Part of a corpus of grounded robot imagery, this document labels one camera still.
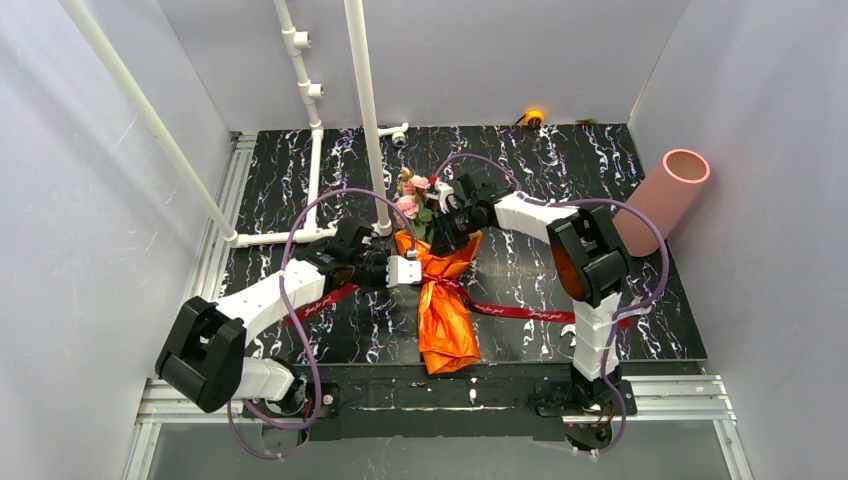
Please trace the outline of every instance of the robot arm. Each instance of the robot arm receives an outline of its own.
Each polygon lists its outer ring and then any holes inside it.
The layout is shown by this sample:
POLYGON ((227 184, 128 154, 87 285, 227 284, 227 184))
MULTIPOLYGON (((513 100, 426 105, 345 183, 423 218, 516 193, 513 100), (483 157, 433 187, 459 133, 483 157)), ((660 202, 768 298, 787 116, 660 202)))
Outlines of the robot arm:
POLYGON ((381 289, 421 280, 421 265, 374 247, 370 227, 342 219, 336 235, 313 242, 277 272, 210 303, 186 301, 156 362, 156 373, 205 412, 231 398, 282 400, 294 375, 279 359, 245 358, 245 347, 289 312, 280 281, 295 308, 346 283, 381 289))
MULTIPOLYGON (((445 255, 465 246, 468 236, 494 227, 527 234, 550 245, 557 276, 574 300, 577 344, 572 364, 573 402, 584 408, 609 402, 600 380, 606 341, 614 328, 621 289, 632 269, 612 214, 606 208, 537 206, 518 193, 491 184, 475 185, 469 175, 459 178, 467 200, 437 182, 431 194, 441 212, 434 217, 436 232, 431 251, 445 255)), ((621 377, 618 355, 612 347, 606 371, 613 383, 621 377)))

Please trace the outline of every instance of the pink flower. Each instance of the pink flower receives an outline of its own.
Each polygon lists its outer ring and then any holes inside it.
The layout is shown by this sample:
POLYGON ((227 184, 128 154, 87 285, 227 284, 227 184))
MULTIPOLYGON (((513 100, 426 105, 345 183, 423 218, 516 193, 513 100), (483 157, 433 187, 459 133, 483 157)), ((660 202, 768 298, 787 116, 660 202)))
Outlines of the pink flower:
POLYGON ((412 184, 415 188, 428 189, 430 188, 430 180, 422 177, 421 175, 415 175, 410 180, 409 183, 412 184))
POLYGON ((397 201, 397 206, 408 218, 415 218, 418 214, 418 199, 415 195, 404 195, 397 201))

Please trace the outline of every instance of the white pipe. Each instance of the white pipe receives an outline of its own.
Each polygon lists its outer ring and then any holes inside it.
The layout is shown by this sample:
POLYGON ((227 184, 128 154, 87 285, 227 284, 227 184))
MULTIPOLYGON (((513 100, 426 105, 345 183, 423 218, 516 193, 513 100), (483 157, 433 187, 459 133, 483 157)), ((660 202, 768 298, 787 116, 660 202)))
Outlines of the white pipe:
MULTIPOLYGON (((292 57, 292 64, 294 64, 294 71, 297 75, 297 87, 300 89, 300 98, 303 100, 303 104, 306 105, 306 113, 309 115, 309 126, 318 128, 321 126, 321 119, 318 118, 315 100, 309 94, 310 88, 313 85, 309 79, 309 75, 306 73, 306 65, 303 63, 303 57, 300 55, 301 48, 309 47, 308 40, 303 40, 304 36, 308 39, 309 34, 307 32, 298 32, 294 28, 286 0, 274 0, 274 6, 277 8, 277 16, 280 18, 280 25, 283 27, 283 42, 286 44, 286 51, 292 57)), ((320 85, 318 85, 318 90, 321 91, 321 96, 323 96, 323 88, 320 85)))
POLYGON ((381 137, 385 137, 387 135, 393 135, 395 133, 406 133, 409 130, 409 124, 403 122, 403 125, 399 127, 391 127, 391 128, 378 128, 377 135, 381 137))
MULTIPOLYGON (((258 235, 241 234, 236 240, 235 247, 249 247, 251 245, 267 245, 270 243, 283 243, 288 241, 292 232, 283 233, 260 233, 258 235)), ((297 230, 294 232, 294 241, 297 243, 309 243, 324 237, 332 237, 336 234, 335 228, 316 228, 314 230, 297 230)))
MULTIPOLYGON (((347 30, 350 50, 353 54, 353 70, 356 74, 356 90, 359 93, 359 108, 362 111, 362 126, 365 130, 365 146, 368 149, 368 166, 371 169, 371 186, 377 195, 386 196, 383 178, 383 154, 380 151, 380 136, 377 133, 377 106, 374 104, 374 85, 371 82, 371 60, 368 58, 368 38, 365 35, 365 11, 362 0, 345 0, 347 30)), ((389 209, 377 202, 377 233, 388 235, 392 230, 389 209)))
MULTIPOLYGON (((318 182, 321 181, 321 141, 324 139, 324 129, 312 130, 312 158, 309 161, 309 191, 306 195, 306 203, 310 204, 318 198, 318 182)), ((318 209, 313 208, 306 212, 304 230, 315 230, 318 228, 318 209)))
POLYGON ((91 12, 88 8, 86 8, 85 3, 82 0, 60 1, 62 6, 68 12, 68 15, 70 15, 71 19, 74 23, 76 23, 77 28, 79 28, 80 32, 82 32, 85 39, 91 45, 91 48, 94 49, 95 53, 97 53, 100 61, 103 62, 103 65, 107 70, 109 70, 109 73, 112 74, 112 77, 124 91, 124 94, 127 98, 129 98, 130 102, 135 105, 136 109, 138 109, 138 113, 140 113, 142 118, 144 118, 147 122, 147 128, 150 129, 153 136, 155 136, 159 141, 159 145, 162 147, 162 150, 165 151, 168 158, 177 170, 179 170, 188 186, 200 199, 200 203, 202 203, 206 208, 206 211, 209 213, 209 216, 212 217, 212 220, 221 231, 224 239, 228 244, 233 245, 238 237, 235 229, 227 221, 227 218, 224 216, 221 209, 218 208, 218 205, 215 203, 215 199, 213 199, 212 195, 210 195, 206 190, 206 186, 203 185, 200 177, 198 177, 197 173, 194 172, 194 169, 191 167, 191 163, 189 163, 185 154, 180 149, 180 146, 177 145, 174 137, 171 136, 171 132, 168 131, 168 128, 162 122, 162 119, 156 113, 153 105, 150 104, 150 101, 144 95, 141 87, 133 78, 132 73, 130 73, 127 66, 124 65, 123 60, 121 60, 118 52, 115 51, 112 43, 109 42, 106 34, 103 33, 103 30, 97 24, 97 20, 94 19, 94 16, 92 16, 91 12))

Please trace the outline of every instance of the pink cylinder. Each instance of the pink cylinder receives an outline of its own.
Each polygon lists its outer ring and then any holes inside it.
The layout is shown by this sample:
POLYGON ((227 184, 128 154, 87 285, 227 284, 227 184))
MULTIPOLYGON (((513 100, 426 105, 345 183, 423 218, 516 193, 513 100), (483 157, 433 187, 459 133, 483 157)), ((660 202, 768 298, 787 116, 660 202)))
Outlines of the pink cylinder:
MULTIPOLYGON (((691 150, 672 150, 636 187, 627 204, 647 215, 666 238, 708 178, 710 165, 704 157, 691 150)), ((632 213, 619 211, 614 223, 631 256, 644 257, 659 248, 648 227, 632 213)))

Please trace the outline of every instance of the bouquet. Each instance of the bouquet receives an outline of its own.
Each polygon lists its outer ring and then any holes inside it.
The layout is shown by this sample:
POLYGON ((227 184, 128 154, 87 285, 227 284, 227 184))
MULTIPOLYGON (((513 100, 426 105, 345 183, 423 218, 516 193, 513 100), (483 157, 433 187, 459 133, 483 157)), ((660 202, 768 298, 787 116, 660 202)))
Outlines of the bouquet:
MULTIPOLYGON (((468 245, 448 256, 432 255, 433 216, 439 206, 437 199, 427 195, 430 181, 404 168, 397 188, 401 197, 396 204, 412 223, 421 262, 418 349, 428 373, 455 372, 480 360, 480 349, 471 314, 449 282, 459 278, 474 260, 483 235, 474 233, 468 245)), ((412 246, 412 238, 403 231, 395 235, 395 241, 401 252, 412 246)))

